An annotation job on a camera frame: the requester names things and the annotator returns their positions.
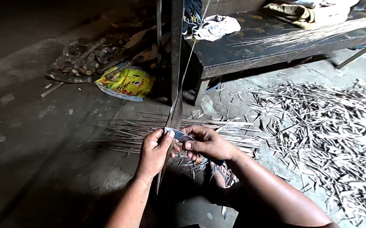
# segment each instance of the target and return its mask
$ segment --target fingernail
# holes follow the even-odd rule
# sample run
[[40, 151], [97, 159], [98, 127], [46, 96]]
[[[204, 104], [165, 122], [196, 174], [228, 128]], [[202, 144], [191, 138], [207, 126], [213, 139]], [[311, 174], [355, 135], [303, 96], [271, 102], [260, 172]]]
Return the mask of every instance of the fingernail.
[[186, 150], [191, 149], [191, 144], [189, 142], [185, 142], [184, 146], [185, 146]]
[[170, 138], [173, 138], [174, 137], [174, 131], [169, 131], [169, 136], [170, 136]]

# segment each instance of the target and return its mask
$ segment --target knife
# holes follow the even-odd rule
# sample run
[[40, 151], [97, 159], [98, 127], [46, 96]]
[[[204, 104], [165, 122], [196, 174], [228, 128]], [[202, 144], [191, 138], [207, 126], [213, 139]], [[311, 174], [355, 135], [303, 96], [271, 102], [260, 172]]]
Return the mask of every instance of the knife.
[[[183, 132], [179, 131], [179, 130], [176, 130], [174, 128], [170, 128], [170, 127], [165, 127], [165, 130], [168, 132], [168, 131], [173, 131], [174, 132], [174, 138], [177, 139], [179, 142], [181, 143], [185, 143], [187, 141], [196, 141], [195, 139], [193, 139], [192, 137], [184, 134]], [[214, 162], [215, 164], [217, 164], [218, 166], [221, 166], [224, 164], [224, 160], [214, 160], [214, 159], [211, 159], [209, 158], [208, 156], [204, 155], [204, 154], [201, 154], [203, 155], [206, 159]]]

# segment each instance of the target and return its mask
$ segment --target curved blade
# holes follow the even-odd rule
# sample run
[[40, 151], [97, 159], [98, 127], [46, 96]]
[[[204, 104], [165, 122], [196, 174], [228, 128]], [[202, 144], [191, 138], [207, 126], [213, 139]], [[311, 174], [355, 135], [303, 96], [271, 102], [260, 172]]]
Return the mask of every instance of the curved blade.
[[166, 131], [174, 131], [174, 138], [177, 139], [181, 143], [185, 143], [187, 141], [195, 141], [192, 137], [184, 134], [183, 132], [176, 130], [174, 128], [165, 127]]

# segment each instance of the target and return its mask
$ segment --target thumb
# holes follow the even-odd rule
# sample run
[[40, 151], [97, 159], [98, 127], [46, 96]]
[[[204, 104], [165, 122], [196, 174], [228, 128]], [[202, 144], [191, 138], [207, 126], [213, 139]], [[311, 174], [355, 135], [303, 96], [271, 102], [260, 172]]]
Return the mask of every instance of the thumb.
[[207, 144], [198, 141], [187, 141], [184, 143], [184, 147], [186, 150], [194, 152], [206, 152], [207, 150]]
[[159, 143], [158, 148], [161, 150], [167, 151], [170, 147], [170, 144], [173, 142], [174, 132], [168, 131], [164, 136], [162, 141]]

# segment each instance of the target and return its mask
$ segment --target wooden bench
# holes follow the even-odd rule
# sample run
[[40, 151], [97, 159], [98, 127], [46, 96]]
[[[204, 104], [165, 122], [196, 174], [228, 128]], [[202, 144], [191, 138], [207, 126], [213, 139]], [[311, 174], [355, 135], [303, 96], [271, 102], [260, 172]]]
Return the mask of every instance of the wooden bench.
[[[215, 77], [366, 44], [366, 28], [360, 28], [318, 40], [319, 42], [291, 43], [273, 47], [260, 44], [233, 45], [254, 38], [301, 29], [258, 11], [232, 13], [229, 16], [238, 20], [241, 25], [240, 32], [225, 35], [214, 42], [199, 40], [194, 46], [190, 61], [190, 66], [198, 77], [194, 105], [201, 103], [209, 81]], [[348, 20], [364, 17], [366, 17], [366, 9], [352, 10]], [[185, 52], [185, 56], [190, 53], [193, 44], [193, 40], [182, 42], [182, 52]]]

